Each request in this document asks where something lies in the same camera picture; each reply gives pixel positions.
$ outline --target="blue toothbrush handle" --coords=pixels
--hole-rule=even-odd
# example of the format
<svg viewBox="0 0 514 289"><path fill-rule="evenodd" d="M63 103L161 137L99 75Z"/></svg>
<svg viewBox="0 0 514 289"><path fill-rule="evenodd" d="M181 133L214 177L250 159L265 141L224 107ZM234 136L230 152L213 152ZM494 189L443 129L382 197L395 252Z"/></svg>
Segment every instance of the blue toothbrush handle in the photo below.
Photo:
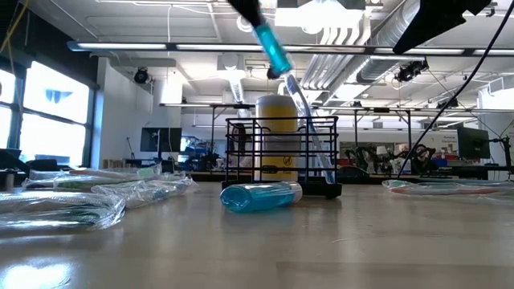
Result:
<svg viewBox="0 0 514 289"><path fill-rule="evenodd" d="M292 69L292 65L285 50L280 46L273 31L267 23L255 27L255 33L260 44L264 47L267 57L270 58L271 69L276 75L282 75Z"/></svg>

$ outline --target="table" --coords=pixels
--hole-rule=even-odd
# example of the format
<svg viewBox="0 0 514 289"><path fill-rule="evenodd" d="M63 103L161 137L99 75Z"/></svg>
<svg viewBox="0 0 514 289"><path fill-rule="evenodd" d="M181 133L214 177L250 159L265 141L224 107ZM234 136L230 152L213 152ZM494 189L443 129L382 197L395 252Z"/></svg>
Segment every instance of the table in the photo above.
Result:
<svg viewBox="0 0 514 289"><path fill-rule="evenodd" d="M0 234L0 287L514 287L512 206L346 185L333 201L239 215L219 183L200 186L107 230Z"/></svg>

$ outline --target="white lid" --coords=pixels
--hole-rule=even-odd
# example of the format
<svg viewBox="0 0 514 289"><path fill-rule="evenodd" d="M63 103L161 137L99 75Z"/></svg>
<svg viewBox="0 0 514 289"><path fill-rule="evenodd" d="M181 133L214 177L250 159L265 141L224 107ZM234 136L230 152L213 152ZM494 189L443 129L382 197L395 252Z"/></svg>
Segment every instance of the white lid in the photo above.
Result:
<svg viewBox="0 0 514 289"><path fill-rule="evenodd" d="M291 191L295 192L295 199L292 202L297 203L304 196L302 186L295 181L286 181L286 183L291 187Z"/></svg>

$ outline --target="yellow container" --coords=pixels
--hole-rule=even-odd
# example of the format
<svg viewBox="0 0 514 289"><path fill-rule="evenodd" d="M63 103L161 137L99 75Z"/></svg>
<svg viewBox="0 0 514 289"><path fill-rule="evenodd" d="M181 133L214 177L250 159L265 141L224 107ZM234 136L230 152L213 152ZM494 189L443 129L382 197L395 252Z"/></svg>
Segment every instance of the yellow container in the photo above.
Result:
<svg viewBox="0 0 514 289"><path fill-rule="evenodd" d="M262 96L256 104L257 117L297 117L298 112L290 96ZM258 120L263 127L263 134L269 132L296 132L298 120ZM298 136L263 136L256 137L262 142L255 143L255 151L299 150L300 138ZM297 157L294 153L263 153L262 157L255 158L255 167L267 168L263 171L260 180L260 171L255 171L254 179L257 181L297 181L298 172L283 171L283 168L296 168Z"/></svg>

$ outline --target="window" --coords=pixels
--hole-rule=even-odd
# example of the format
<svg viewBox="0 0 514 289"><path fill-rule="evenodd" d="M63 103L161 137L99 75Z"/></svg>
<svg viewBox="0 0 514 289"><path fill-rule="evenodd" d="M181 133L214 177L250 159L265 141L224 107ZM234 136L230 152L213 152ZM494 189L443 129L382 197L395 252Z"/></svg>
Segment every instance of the window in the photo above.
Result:
<svg viewBox="0 0 514 289"><path fill-rule="evenodd" d="M10 131L10 109L0 107L0 149L7 147Z"/></svg>
<svg viewBox="0 0 514 289"><path fill-rule="evenodd" d="M27 70L23 106L85 124L89 88L40 63Z"/></svg>
<svg viewBox="0 0 514 289"><path fill-rule="evenodd" d="M2 84L2 92L0 93L0 101L12 104L14 99L14 86L16 77L9 72L0 70L0 83Z"/></svg>
<svg viewBox="0 0 514 289"><path fill-rule="evenodd" d="M20 158L22 161L56 159L59 165L82 165L85 136L82 125L23 114Z"/></svg>

